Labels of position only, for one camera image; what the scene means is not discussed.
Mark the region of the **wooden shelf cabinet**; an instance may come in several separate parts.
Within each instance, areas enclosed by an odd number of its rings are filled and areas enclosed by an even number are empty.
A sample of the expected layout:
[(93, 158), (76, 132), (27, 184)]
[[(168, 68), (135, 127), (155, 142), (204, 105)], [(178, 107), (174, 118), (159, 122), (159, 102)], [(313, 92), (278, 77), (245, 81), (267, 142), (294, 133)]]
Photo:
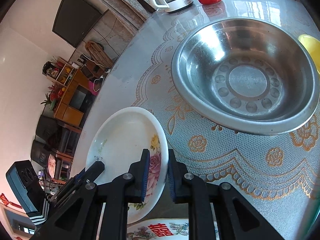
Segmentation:
[(54, 118), (75, 127), (84, 125), (106, 70), (85, 55), (81, 58), (81, 67), (58, 57), (42, 68), (42, 74), (52, 81), (43, 104), (50, 105)]

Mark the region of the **stainless steel bowl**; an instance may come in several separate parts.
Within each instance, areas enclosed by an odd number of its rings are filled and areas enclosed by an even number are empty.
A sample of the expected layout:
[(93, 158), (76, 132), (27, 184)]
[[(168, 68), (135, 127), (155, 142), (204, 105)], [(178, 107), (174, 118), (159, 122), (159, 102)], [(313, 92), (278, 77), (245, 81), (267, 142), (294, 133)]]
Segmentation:
[(319, 100), (306, 49), (287, 31), (253, 18), (225, 18), (192, 31), (174, 52), (171, 76), (199, 114), (255, 135), (300, 128)]

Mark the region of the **wooden folding chair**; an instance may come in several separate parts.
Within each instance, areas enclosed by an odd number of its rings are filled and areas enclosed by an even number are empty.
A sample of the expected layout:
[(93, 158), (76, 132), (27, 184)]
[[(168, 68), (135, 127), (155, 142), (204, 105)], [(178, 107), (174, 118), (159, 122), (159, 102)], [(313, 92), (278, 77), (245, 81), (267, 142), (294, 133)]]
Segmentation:
[(102, 65), (103, 68), (111, 69), (113, 66), (113, 61), (104, 52), (103, 46), (99, 43), (89, 40), (85, 44), (86, 50), (89, 52), (91, 58), (97, 63)]

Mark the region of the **wall mounted black television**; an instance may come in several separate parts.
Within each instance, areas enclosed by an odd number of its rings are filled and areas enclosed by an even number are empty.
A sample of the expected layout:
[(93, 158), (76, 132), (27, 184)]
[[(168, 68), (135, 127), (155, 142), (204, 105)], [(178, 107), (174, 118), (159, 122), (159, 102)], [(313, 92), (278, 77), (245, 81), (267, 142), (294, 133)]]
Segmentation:
[(85, 0), (61, 0), (52, 32), (76, 48), (101, 16)]

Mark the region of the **small white floral plate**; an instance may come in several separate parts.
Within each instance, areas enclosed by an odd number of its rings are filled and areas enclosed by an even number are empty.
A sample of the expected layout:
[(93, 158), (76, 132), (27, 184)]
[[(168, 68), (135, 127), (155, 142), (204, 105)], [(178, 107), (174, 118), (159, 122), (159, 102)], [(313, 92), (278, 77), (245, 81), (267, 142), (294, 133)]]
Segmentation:
[(105, 169), (94, 181), (97, 185), (111, 182), (139, 161), (142, 151), (150, 151), (146, 197), (141, 204), (128, 205), (129, 224), (144, 218), (157, 204), (167, 177), (168, 144), (156, 117), (140, 107), (127, 107), (111, 115), (99, 128), (88, 150), (86, 167), (102, 161)]

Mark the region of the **large oval patterned plate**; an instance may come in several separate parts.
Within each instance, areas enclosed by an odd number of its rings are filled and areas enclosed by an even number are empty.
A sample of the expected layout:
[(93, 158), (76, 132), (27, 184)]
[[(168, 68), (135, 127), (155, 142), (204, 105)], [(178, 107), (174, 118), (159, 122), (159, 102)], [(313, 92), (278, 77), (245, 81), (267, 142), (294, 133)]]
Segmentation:
[(129, 226), (126, 239), (189, 239), (189, 220), (187, 218), (145, 220)]

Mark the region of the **yellow plastic bowl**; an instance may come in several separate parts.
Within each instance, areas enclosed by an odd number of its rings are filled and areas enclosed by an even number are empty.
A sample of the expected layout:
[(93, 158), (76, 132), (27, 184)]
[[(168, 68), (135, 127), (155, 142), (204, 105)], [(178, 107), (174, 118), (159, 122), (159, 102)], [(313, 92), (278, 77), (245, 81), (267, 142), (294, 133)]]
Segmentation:
[(320, 75), (320, 41), (307, 34), (300, 35), (298, 40), (310, 54), (317, 72)]

